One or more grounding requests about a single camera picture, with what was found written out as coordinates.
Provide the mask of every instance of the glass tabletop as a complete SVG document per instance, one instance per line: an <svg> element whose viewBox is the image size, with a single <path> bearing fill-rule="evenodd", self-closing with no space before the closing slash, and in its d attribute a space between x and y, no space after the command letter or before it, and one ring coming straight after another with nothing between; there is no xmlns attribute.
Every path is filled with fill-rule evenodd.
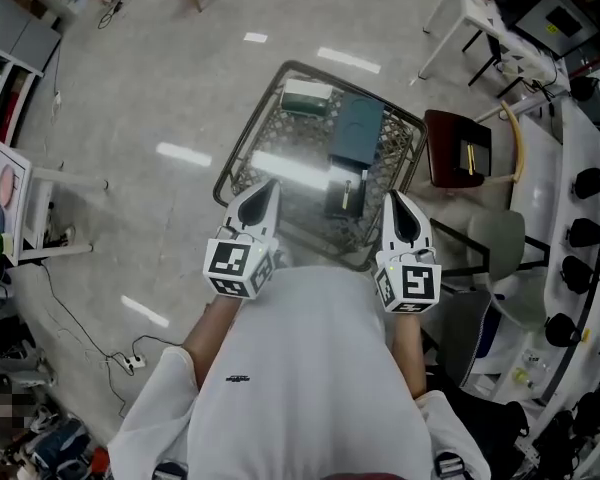
<svg viewBox="0 0 600 480"><path fill-rule="evenodd" d="M289 113L280 107L288 79L333 87L324 117ZM329 183L342 176L330 145L346 93L384 106L373 164L365 166L361 216L334 216L327 209ZM408 112L328 73L287 61L269 84L214 187L214 199L227 206L235 195L271 178L280 181L278 232L314 252L358 271L371 266L380 238L384 194L406 191L426 145L424 122Z"/></svg>

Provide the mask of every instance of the power socket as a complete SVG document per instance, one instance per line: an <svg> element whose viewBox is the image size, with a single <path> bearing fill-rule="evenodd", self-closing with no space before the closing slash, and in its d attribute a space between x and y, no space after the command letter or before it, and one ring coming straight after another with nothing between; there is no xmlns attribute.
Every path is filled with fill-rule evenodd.
<svg viewBox="0 0 600 480"><path fill-rule="evenodd" d="M133 373L134 370L145 368L147 366L147 360L143 355L135 355L124 358L124 367L128 372Z"/></svg>

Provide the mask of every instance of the gray floor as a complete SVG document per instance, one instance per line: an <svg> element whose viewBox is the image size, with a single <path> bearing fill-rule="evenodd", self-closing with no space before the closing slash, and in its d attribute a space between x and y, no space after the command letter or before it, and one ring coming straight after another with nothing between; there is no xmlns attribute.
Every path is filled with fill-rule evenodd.
<svg viewBox="0 0 600 480"><path fill-rule="evenodd" d="M57 56L37 85L18 147L64 161L67 172L109 180L105 192L58 195L57 218L73 222L94 245L90 254L46 262L56 295L106 351L130 352L131 341L153 334L180 341L212 293L201 276L206 242L222 210L212 187L261 93L282 62L297 59L343 77L422 116L437 108L477 116L497 104L506 85L495 69L472 88L467 82L489 57L486 41L468 55L440 58L429 80L419 66L436 38L422 26L437 0L124 0L111 24L90 2L62 42L57 88L62 106L51 120ZM453 10L445 19L453 19ZM246 32L268 35L264 44ZM324 46L381 66L379 74L318 58ZM511 172L507 123L492 120L494 175ZM212 157L209 167L156 154L169 142ZM426 179L423 157L419 177ZM470 206L436 195L429 211L453 223ZM485 196L504 205L501 193ZM107 372L77 325L50 297L44 271L14 274L17 303L59 373L53 394L108 441L121 420ZM127 296L169 320L168 328L121 303ZM112 366L116 390L131 403L162 349L142 342L149 368L135 378Z"/></svg>

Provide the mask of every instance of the white table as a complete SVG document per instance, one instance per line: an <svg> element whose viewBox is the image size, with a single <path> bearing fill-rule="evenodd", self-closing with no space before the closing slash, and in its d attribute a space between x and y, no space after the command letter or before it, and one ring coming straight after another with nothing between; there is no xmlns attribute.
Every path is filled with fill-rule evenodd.
<svg viewBox="0 0 600 480"><path fill-rule="evenodd" d="M108 182L36 167L21 152L0 142L0 174L7 165L14 171L11 201L4 208L4 233L13 236L13 254L6 254L7 259L16 266L20 261L25 260L91 252L93 246L88 243L66 247L44 247L51 192L54 183L106 190ZM32 247L31 249L24 249L25 240Z"/></svg>
<svg viewBox="0 0 600 480"><path fill-rule="evenodd" d="M440 0L424 26L424 32L430 32L431 26L436 18L440 16L441 10L450 1ZM431 66L436 57L461 25L467 23L496 38L500 45L505 47L502 50L504 74L516 78L522 77L530 82L537 80L543 85L551 84L551 87L556 87L556 89L569 90L569 77L564 60L554 62L547 52L540 50L526 39L507 29L493 0L489 2L486 0L460 0L460 8L460 16L418 72L420 78L426 79L431 72Z"/></svg>

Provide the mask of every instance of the pink round plate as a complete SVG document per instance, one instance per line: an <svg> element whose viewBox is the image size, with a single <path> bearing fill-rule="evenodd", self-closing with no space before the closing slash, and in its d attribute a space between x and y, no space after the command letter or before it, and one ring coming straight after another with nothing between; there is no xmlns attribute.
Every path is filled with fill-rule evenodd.
<svg viewBox="0 0 600 480"><path fill-rule="evenodd" d="M0 173L0 204L3 208L9 206L13 194L13 167L5 165Z"/></svg>

